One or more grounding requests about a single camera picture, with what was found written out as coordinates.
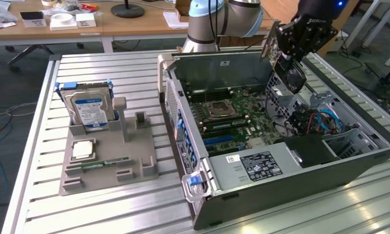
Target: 3d printed holder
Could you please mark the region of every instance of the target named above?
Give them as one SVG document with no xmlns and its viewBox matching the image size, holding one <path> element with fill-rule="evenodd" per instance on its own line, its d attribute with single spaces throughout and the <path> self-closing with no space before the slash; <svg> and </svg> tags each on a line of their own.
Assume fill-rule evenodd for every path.
<svg viewBox="0 0 390 234">
<path fill-rule="evenodd" d="M 145 112 L 125 118 L 126 100 L 113 98 L 118 120 L 109 129 L 86 132 L 82 125 L 69 126 L 58 194 L 61 196 L 151 180 L 158 177 L 154 143 Z M 73 149 L 78 142 L 92 145 L 84 156 Z"/>
</svg>

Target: green circuit board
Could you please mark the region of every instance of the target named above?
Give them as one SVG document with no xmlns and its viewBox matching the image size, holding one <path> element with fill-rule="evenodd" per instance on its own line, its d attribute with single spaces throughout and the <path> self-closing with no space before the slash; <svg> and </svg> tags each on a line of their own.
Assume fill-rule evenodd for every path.
<svg viewBox="0 0 390 234">
<path fill-rule="evenodd" d="M 206 125 L 213 126 L 206 128 L 209 132 L 205 132 L 201 124 L 198 125 L 203 142 L 223 136 L 233 137 L 229 141 L 205 144 L 210 155 L 270 145 L 282 136 L 263 111 L 259 92 L 254 92 L 250 88 L 233 89 L 227 99 L 190 103 L 190 109 L 197 123 L 202 122 L 205 126 L 205 122 L 213 122 Z M 226 120 L 233 118 L 241 118 L 241 120 Z M 246 121 L 242 126 L 229 126 L 229 123 L 242 120 Z"/>
</svg>

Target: wooden desk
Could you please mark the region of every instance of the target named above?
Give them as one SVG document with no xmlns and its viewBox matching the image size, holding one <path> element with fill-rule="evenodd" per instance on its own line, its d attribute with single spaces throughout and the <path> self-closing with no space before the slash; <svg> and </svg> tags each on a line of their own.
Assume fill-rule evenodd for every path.
<svg viewBox="0 0 390 234">
<path fill-rule="evenodd" d="M 102 42 L 103 51 L 111 53 L 113 40 L 129 39 L 166 39 L 185 38 L 187 30 L 173 30 L 167 27 L 162 9 L 142 5 L 145 14 L 135 19 L 123 19 L 114 16 L 110 9 L 119 2 L 96 2 L 100 5 L 101 15 L 96 16 L 97 27 L 73 30 L 50 31 L 49 26 L 25 28 L 21 22 L 20 12 L 40 11 L 45 8 L 40 0 L 26 0 L 12 2 L 10 13 L 20 19 L 16 26 L 0 29 L 0 45 L 26 45 L 26 44 L 52 44 L 69 42 Z M 151 5 L 173 8 L 174 5 L 166 2 L 151 2 Z M 259 27 L 259 34 L 271 28 L 273 20 L 266 14 Z"/>
<path fill-rule="evenodd" d="M 298 10 L 298 2 L 299 0 L 261 0 L 261 5 L 274 19 L 278 19 L 281 23 L 289 23 Z M 333 21 L 333 27 L 337 30 L 342 29 L 357 5 L 357 2 L 358 0 L 349 0 L 339 17 Z M 318 50 L 319 56 L 325 56 L 333 45 L 333 42 L 334 39 L 331 39 L 326 43 L 326 45 Z"/>
</svg>

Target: slotted metal table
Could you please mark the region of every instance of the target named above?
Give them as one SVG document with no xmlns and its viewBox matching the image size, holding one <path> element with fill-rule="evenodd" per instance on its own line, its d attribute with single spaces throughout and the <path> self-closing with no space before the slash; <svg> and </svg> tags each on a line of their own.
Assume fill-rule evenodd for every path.
<svg viewBox="0 0 390 234">
<path fill-rule="evenodd" d="M 390 160 L 351 183 L 210 229 L 194 231 L 157 98 L 157 56 L 174 50 L 64 55 L 49 61 L 2 233 L 390 233 Z M 390 131 L 390 116 L 317 56 L 307 59 Z M 306 69 L 315 91 L 325 84 Z M 111 79 L 126 116 L 150 117 L 159 178 L 58 196 L 69 116 L 54 82 Z"/>
</svg>

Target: blue cable on floor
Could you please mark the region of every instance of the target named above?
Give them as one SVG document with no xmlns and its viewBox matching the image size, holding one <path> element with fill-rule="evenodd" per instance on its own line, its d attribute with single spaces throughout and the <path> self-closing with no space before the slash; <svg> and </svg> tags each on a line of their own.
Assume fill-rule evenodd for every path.
<svg viewBox="0 0 390 234">
<path fill-rule="evenodd" d="M 0 171 L 1 171 L 2 179 L 4 179 L 4 192 L 2 192 L 2 194 L 0 196 L 0 200 L 1 200 L 5 197 L 6 190 L 8 190 L 6 177 L 5 177 L 5 173 L 4 173 L 4 170 L 2 170 L 1 163 L 0 163 Z"/>
<path fill-rule="evenodd" d="M 1 141 L 6 137 L 6 135 L 10 133 L 10 131 L 12 131 L 12 125 L 10 125 L 9 122 L 1 121 L 1 120 L 0 120 L 0 123 L 5 123 L 8 125 L 6 133 L 0 137 L 0 141 Z"/>
</svg>

